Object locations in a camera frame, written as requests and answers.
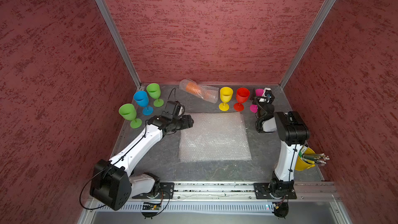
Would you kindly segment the pink glass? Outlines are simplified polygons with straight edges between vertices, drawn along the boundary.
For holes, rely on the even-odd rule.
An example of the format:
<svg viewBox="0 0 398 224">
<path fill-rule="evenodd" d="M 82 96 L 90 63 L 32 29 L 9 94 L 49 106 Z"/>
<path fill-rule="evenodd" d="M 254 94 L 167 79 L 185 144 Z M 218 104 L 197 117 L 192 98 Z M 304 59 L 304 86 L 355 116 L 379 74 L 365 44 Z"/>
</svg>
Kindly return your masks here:
<svg viewBox="0 0 398 224">
<path fill-rule="evenodd" d="M 251 110 L 253 113 L 256 113 L 256 112 L 258 111 L 258 106 L 257 106 L 257 104 L 255 103 L 255 97 L 257 97 L 257 96 L 262 96 L 262 95 L 263 95 L 263 92 L 264 92 L 264 89 L 254 89 L 254 90 L 252 91 L 252 94 L 251 94 L 251 97 L 250 97 L 250 100 L 252 101 L 252 105 L 250 106 L 250 110 Z"/>
</svg>

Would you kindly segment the red glass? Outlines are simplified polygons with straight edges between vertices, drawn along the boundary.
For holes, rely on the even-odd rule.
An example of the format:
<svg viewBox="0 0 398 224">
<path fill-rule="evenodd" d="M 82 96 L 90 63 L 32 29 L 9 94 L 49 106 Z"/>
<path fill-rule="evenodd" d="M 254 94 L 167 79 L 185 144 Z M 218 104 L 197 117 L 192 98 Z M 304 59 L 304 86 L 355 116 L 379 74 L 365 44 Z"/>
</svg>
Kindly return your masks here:
<svg viewBox="0 0 398 224">
<path fill-rule="evenodd" d="M 241 112 L 244 110 L 244 103 L 248 100 L 250 97 L 250 91 L 247 88 L 238 88 L 236 91 L 236 99 L 237 103 L 234 104 L 234 109 L 237 112 Z"/>
</svg>

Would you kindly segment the orange glass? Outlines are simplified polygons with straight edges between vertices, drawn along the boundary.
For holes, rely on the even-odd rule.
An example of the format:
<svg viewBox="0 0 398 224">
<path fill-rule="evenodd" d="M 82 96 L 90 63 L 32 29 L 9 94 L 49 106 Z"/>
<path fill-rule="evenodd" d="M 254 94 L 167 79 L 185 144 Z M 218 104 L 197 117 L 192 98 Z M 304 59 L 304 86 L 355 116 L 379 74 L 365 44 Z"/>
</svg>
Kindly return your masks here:
<svg viewBox="0 0 398 224">
<path fill-rule="evenodd" d="M 204 101 L 210 103 L 217 103 L 219 98 L 219 88 L 197 84 L 195 81 L 190 79 L 183 79 L 179 83 L 179 89 L 183 90 L 191 95 L 194 95 Z"/>
</svg>

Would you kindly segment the yellow glass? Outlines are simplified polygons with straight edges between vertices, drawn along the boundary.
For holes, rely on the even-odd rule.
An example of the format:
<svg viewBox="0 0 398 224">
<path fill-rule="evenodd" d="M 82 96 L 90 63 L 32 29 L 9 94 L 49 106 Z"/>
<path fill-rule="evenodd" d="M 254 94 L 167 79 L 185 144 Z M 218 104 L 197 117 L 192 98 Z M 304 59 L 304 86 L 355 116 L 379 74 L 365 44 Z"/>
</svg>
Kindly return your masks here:
<svg viewBox="0 0 398 224">
<path fill-rule="evenodd" d="M 220 89 L 220 99 L 222 103 L 219 104 L 219 109 L 223 112 L 229 110 L 228 103 L 230 102 L 233 96 L 233 89 L 230 87 L 223 87 Z"/>
</svg>

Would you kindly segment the dark green glass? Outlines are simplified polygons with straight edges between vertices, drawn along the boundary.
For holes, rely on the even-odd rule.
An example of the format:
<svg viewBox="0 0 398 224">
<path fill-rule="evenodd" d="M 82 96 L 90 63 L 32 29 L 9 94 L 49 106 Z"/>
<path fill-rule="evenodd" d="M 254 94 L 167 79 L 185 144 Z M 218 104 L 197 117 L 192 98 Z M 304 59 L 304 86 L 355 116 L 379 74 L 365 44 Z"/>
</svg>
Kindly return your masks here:
<svg viewBox="0 0 398 224">
<path fill-rule="evenodd" d="M 160 98 L 161 97 L 161 89 L 160 85 L 156 83 L 149 84 L 147 86 L 147 92 L 151 98 L 154 99 L 154 106 L 155 107 L 162 107 L 164 101 Z"/>
</svg>

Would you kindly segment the blue glass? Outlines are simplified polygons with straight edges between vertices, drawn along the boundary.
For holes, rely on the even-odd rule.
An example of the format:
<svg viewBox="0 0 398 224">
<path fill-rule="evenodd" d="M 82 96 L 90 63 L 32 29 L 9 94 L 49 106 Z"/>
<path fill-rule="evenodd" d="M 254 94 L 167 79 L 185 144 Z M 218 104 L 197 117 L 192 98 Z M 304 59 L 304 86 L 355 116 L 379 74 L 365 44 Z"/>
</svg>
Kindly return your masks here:
<svg viewBox="0 0 398 224">
<path fill-rule="evenodd" d="M 147 92 L 138 91 L 133 96 L 134 101 L 143 108 L 143 115 L 149 116 L 153 113 L 153 108 L 149 105 L 149 97 Z"/>
</svg>

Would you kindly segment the light green wine glass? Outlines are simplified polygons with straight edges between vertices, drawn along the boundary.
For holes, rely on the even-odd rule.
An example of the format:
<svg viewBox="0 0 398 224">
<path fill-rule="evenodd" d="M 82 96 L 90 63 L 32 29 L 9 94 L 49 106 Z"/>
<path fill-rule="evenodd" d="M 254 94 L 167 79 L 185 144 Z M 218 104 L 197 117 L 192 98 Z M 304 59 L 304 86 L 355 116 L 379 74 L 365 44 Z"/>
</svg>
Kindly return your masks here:
<svg viewBox="0 0 398 224">
<path fill-rule="evenodd" d="M 130 121 L 130 127 L 137 129 L 142 125 L 142 120 L 137 118 L 137 111 L 133 104 L 124 104 L 119 108 L 119 114 L 127 121 Z"/>
</svg>

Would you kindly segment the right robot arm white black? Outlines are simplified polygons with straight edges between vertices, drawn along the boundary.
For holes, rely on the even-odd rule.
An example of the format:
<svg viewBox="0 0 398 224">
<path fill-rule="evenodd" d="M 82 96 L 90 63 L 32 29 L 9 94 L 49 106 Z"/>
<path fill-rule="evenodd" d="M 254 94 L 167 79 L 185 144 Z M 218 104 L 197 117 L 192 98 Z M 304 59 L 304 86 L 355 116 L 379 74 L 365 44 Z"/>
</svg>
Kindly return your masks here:
<svg viewBox="0 0 398 224">
<path fill-rule="evenodd" d="M 254 97 L 253 103 L 258 107 L 256 131 L 277 132 L 281 140 L 278 164 L 267 190 L 272 198 L 281 199 L 293 190 L 294 168 L 310 131 L 298 112 L 276 112 L 274 98 L 271 90 L 266 88 L 262 96 Z"/>
</svg>

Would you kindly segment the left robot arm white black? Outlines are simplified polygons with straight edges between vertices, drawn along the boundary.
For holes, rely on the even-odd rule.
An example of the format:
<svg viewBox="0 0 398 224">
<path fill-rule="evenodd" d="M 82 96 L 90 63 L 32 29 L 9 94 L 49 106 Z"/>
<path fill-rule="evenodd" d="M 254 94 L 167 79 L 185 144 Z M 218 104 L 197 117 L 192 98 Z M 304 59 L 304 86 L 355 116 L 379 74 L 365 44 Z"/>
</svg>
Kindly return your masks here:
<svg viewBox="0 0 398 224">
<path fill-rule="evenodd" d="M 168 134 L 193 127 L 191 115 L 178 101 L 168 101 L 159 116 L 146 121 L 143 131 L 121 152 L 109 160 L 101 159 L 86 183 L 89 194 L 114 211 L 121 209 L 128 199 L 142 194 L 157 197 L 159 179 L 150 174 L 134 176 L 133 172 L 144 155 Z"/>
</svg>

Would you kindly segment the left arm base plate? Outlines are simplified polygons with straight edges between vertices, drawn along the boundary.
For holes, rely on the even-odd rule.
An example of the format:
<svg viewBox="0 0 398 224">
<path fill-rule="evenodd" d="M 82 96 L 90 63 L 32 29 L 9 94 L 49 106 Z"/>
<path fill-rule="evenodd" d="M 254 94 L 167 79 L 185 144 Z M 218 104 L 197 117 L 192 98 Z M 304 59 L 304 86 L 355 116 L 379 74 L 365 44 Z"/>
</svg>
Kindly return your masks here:
<svg viewBox="0 0 398 224">
<path fill-rule="evenodd" d="M 152 190 L 149 193 L 139 194 L 137 196 L 131 196 L 132 199 L 155 199 L 161 200 L 164 197 L 166 199 L 173 198 L 175 184 L 170 182 L 155 182 Z"/>
</svg>

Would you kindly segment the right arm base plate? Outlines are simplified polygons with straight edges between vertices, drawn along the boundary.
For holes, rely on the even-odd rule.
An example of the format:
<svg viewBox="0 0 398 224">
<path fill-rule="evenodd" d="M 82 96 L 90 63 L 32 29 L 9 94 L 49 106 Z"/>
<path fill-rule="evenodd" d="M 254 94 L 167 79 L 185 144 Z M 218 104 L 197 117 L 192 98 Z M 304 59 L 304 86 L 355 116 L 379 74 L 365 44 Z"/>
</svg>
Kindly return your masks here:
<svg viewBox="0 0 398 224">
<path fill-rule="evenodd" d="M 254 192 L 257 200 L 296 200 L 294 188 L 288 189 L 285 186 L 270 186 L 269 183 L 254 183 Z"/>
</svg>

